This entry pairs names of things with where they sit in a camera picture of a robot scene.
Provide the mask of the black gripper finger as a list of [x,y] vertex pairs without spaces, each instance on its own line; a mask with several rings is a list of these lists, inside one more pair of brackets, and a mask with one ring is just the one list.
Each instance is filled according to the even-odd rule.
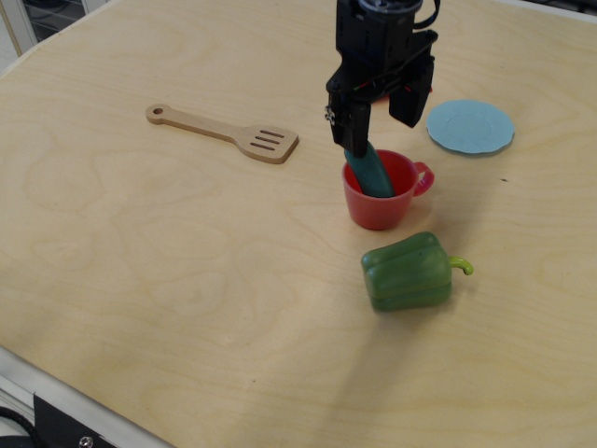
[[356,158],[364,158],[368,151],[370,104],[346,103],[330,100],[328,121],[335,144]]
[[434,69],[434,63],[423,63],[401,78],[399,87],[390,94],[391,117],[411,128],[417,125],[432,91]]

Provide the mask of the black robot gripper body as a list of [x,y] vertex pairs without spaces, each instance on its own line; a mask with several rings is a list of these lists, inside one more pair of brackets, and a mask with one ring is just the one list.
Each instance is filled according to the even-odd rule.
[[395,91],[415,66],[435,61],[438,2],[424,20],[416,15],[422,1],[339,1],[336,50],[340,68],[326,84],[330,100],[372,105]]

